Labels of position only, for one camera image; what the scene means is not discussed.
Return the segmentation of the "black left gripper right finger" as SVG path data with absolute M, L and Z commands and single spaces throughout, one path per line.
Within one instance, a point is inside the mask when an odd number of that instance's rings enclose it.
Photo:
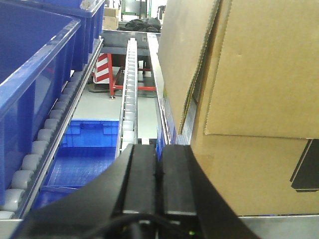
M 162 212 L 192 239 L 256 239 L 199 166 L 189 145 L 163 148 Z

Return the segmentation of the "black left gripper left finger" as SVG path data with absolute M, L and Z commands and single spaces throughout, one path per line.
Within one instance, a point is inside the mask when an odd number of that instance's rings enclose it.
M 156 150 L 130 144 L 97 178 L 31 211 L 14 239 L 153 239 Z

